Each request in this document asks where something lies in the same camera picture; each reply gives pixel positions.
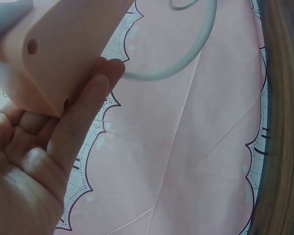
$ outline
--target pink plastic object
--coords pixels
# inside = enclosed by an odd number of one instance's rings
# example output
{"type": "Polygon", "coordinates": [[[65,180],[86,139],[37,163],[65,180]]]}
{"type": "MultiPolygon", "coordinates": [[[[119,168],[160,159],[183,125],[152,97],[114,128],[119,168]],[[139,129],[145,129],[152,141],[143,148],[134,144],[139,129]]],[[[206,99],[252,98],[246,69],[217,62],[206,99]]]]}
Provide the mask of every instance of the pink plastic object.
{"type": "Polygon", "coordinates": [[[0,40],[0,86],[18,107],[61,117],[134,0],[34,0],[0,40]]]}

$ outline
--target finger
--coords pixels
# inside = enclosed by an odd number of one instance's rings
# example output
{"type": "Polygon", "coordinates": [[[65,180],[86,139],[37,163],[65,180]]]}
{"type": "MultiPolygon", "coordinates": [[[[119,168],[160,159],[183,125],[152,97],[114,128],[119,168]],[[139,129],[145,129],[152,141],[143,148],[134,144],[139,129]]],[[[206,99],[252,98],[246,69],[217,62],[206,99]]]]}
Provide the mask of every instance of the finger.
{"type": "Polygon", "coordinates": [[[4,114],[12,126],[16,126],[24,114],[24,110],[19,109],[10,101],[0,108],[0,113],[4,114]]]}
{"type": "Polygon", "coordinates": [[[28,134],[37,135],[49,119],[49,116],[25,112],[20,119],[18,126],[28,134]]]}
{"type": "Polygon", "coordinates": [[[75,104],[62,117],[50,138],[47,153],[67,177],[109,89],[107,77],[98,75],[92,78],[75,104]]]}
{"type": "Polygon", "coordinates": [[[33,0],[0,1],[0,36],[33,7],[33,0]]]}
{"type": "Polygon", "coordinates": [[[47,148],[48,142],[59,121],[60,119],[58,118],[50,118],[49,121],[42,128],[42,130],[39,132],[37,138],[38,138],[39,144],[42,146],[43,149],[47,148]]]}
{"type": "Polygon", "coordinates": [[[103,74],[109,78],[110,81],[110,91],[113,90],[119,79],[123,76],[125,72],[125,65],[121,60],[112,59],[109,61],[100,60],[99,65],[93,69],[93,76],[98,74],[103,74]]]}

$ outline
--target hole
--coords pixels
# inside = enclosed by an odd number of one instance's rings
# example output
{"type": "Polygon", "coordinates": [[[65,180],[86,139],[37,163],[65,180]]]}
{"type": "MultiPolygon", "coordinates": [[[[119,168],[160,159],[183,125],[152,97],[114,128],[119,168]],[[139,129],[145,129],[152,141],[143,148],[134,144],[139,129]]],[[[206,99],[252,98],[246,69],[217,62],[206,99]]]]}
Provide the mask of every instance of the hole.
{"type": "Polygon", "coordinates": [[[38,49],[37,41],[35,39],[31,39],[27,44],[27,52],[30,55],[34,55],[36,54],[37,49],[38,49]]]}

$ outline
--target pink cloth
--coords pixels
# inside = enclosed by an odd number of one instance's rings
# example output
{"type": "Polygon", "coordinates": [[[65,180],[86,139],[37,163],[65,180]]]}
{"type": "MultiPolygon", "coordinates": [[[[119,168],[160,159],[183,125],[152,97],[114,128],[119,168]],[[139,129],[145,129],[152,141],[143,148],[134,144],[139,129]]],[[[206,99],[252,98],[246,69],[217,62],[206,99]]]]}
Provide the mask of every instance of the pink cloth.
{"type": "MultiPolygon", "coordinates": [[[[76,160],[55,235],[247,234],[268,107],[260,16],[250,3],[218,1],[207,44],[181,73],[120,81],[76,160]]],[[[205,6],[175,12],[166,0],[137,0],[103,55],[129,59],[128,71],[162,69],[188,51],[205,6]]]]}

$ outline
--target hand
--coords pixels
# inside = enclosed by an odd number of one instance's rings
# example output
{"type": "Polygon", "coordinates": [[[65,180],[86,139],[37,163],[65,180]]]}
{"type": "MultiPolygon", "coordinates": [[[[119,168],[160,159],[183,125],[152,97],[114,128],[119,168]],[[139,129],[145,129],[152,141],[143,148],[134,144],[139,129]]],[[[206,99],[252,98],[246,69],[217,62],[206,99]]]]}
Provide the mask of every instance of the hand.
{"type": "MultiPolygon", "coordinates": [[[[31,1],[0,3],[0,35],[31,1]]],[[[105,98],[124,73],[119,60],[100,58],[77,101],[61,118],[0,109],[0,234],[52,235],[63,213],[71,168],[105,98]]]]}

